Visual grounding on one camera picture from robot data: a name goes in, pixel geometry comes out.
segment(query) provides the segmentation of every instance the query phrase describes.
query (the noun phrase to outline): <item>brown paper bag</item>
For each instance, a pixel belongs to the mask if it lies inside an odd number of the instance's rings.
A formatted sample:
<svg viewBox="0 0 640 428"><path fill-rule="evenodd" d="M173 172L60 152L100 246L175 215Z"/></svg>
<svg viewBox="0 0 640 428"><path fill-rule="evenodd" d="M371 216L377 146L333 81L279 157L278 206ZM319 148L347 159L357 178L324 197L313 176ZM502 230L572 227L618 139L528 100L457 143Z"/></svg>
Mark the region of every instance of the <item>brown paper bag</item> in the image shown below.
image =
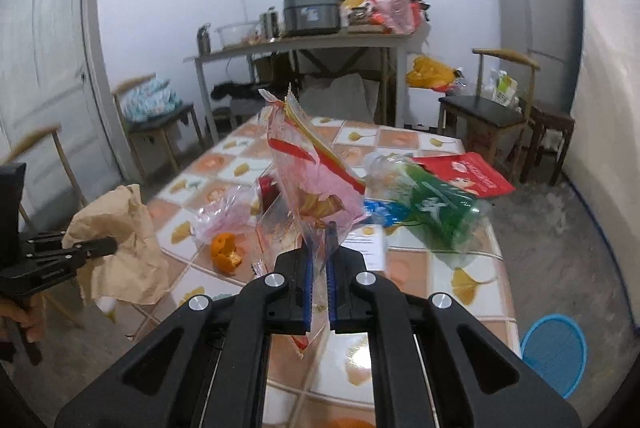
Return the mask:
<svg viewBox="0 0 640 428"><path fill-rule="evenodd" d="M169 288L168 264L140 199L140 186L118 186L76 213L62 247L105 236L116 239L118 251L88 260L78 270L84 300L110 296L151 305L161 299Z"/></svg>

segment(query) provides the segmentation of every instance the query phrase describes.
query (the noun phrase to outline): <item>metal canister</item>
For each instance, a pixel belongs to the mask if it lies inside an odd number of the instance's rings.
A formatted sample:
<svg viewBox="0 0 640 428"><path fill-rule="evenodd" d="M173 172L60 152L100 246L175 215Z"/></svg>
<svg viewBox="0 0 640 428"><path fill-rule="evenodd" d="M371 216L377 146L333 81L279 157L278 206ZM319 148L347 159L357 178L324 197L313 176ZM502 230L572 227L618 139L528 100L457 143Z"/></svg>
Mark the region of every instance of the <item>metal canister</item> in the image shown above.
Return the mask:
<svg viewBox="0 0 640 428"><path fill-rule="evenodd" d="M278 27L278 11L276 7L269 7L269 10L260 14L260 33L265 40L273 40L280 37Z"/></svg>
<svg viewBox="0 0 640 428"><path fill-rule="evenodd" d="M210 23L205 23L198 29L196 39L198 41L198 54L208 56L211 53L211 36L209 36Z"/></svg>

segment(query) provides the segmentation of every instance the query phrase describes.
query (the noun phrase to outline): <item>rice cooker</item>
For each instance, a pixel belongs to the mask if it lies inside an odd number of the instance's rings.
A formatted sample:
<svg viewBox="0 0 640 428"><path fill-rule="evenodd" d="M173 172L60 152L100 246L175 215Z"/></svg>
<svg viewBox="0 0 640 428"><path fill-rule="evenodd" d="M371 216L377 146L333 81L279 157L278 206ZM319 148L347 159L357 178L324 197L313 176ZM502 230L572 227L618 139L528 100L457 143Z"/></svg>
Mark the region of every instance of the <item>rice cooker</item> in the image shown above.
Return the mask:
<svg viewBox="0 0 640 428"><path fill-rule="evenodd" d="M340 0L284 0L287 36L333 34L340 30Z"/></svg>

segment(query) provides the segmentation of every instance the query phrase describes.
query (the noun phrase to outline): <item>wooden chair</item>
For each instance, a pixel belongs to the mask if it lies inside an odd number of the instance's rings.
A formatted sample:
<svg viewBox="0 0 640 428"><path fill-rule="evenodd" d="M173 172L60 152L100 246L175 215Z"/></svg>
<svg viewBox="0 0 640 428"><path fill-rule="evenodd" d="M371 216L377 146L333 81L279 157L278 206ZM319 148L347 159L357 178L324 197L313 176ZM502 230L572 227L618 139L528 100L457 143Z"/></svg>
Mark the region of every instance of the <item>wooden chair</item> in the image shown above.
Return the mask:
<svg viewBox="0 0 640 428"><path fill-rule="evenodd" d="M527 127L527 122L529 121L533 92L536 85L536 71L540 70L540 67L535 61L533 61L533 59L527 58L524 54L515 52L514 50L507 50L504 48L473 48L472 52L480 56L476 94L451 95L440 99L438 133L443 133L446 113L453 116L454 126L457 117L461 116L464 117L468 123L488 131L491 135L491 142L488 152L484 155L484 158L492 165L495 161L495 154L501 135L506 132L520 130L516 144L516 151L513 157L513 164L511 165L511 170L509 172L509 178L512 179L516 166L518 165L518 160L520 159L524 129ZM529 84L527 85L527 93L524 97L525 102L523 113L519 113L513 109L502 106L501 104L483 98L480 95L482 91L484 56L492 56L494 58L500 58L505 61L530 67L531 74L529 77Z"/></svg>
<svg viewBox="0 0 640 428"><path fill-rule="evenodd" d="M69 165L69 161L66 159L66 155L64 150L62 149L62 144L60 143L60 138L58 137L58 132L60 131L60 123L53 124L51 126L46 126L43 128L38 128L34 130L30 134L26 135L22 139L18 141L18 143L11 149L11 152L2 160L2 164L6 164L14 161L21 155L27 153L32 148L36 147L42 141L44 141L49 135L51 135L53 139L53 143L56 146L56 150L58 151L58 157L60 157L60 162L62 163L62 167L65 170L66 176L69 178L69 182L71 182L71 187L73 191L78 196L80 200L81 207L85 207L87 205L87 199L82 194L82 189L78 185L78 181L76 180L76 176L74 172L71 170L71 166ZM27 212L24 210L22 205L19 207L20 215L22 215L22 219L24 223L27 225L30 231L36 232L36 227L34 226L31 218L27 215ZM69 312L66 307L56 299L50 292L44 291L42 293L44 299L47 300L54 308L56 308L63 316L65 316L69 321L75 324L78 327L82 327L82 323L76 319L76 317Z"/></svg>
<svg viewBox="0 0 640 428"><path fill-rule="evenodd" d="M138 85L154 77L156 77L156 74L147 74L140 77L127 79L121 82L119 85L117 85L116 88L113 89L113 91L111 91L111 94L113 95L113 102L116 105L116 111L118 112L120 123L122 124L122 129L127 136L127 141L129 141L129 147L131 148L133 160L136 163L138 171L140 171L140 175L143 178L146 177L145 169L142 165L142 162L140 161L138 151L136 150L136 147L131 140L131 138L135 135L157 138L162 146L164 146L164 151L169 157L169 162L171 162L171 166L174 168L174 171L176 173L180 173L180 168L178 167L178 162L175 160L174 151L171 148L171 143L169 142L169 137L166 134L166 130L170 126L174 125L177 121L183 121L185 124L188 124L189 114L191 114L191 120L193 121L193 127L196 128L198 141L200 142L200 146L204 150L204 141L202 139L202 133L200 132L200 126L198 125L198 119L196 118L196 112L193 109L193 103L182 104L167 115L149 119L149 121L145 121L142 123L130 123L126 121L124 115L122 114L122 108L120 106L121 97L130 90L133 90Z"/></svg>
<svg viewBox="0 0 640 428"><path fill-rule="evenodd" d="M558 159L556 159L556 165L554 167L553 174L549 184L552 186L558 181L558 176L562 170L562 164L566 157L569 144L571 144L571 137L574 134L575 119L569 114L555 108L549 103L542 101L533 101L531 106L531 114L529 116L529 127L532 128L533 133L531 135L531 142L529 143L529 150L527 151L527 157L525 158L524 165L522 167L522 173L520 174L520 182L527 181L529 172L532 166L538 166L540 160L542 160L542 154L545 152L544 146L540 143L545 136L547 130L558 130L562 132L562 150Z"/></svg>

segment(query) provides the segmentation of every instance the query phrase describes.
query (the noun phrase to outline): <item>white door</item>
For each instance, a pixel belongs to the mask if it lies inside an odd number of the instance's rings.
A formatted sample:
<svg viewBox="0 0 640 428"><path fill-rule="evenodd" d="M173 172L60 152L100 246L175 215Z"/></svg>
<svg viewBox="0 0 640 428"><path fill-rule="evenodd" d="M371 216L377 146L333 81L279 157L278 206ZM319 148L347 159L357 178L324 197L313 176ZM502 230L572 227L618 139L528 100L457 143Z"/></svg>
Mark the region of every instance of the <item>white door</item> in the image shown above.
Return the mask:
<svg viewBox="0 0 640 428"><path fill-rule="evenodd" d="M63 150L90 200L120 181L88 77L81 0L0 0L0 122L10 145L60 123ZM33 211L68 191L52 140L23 160Z"/></svg>

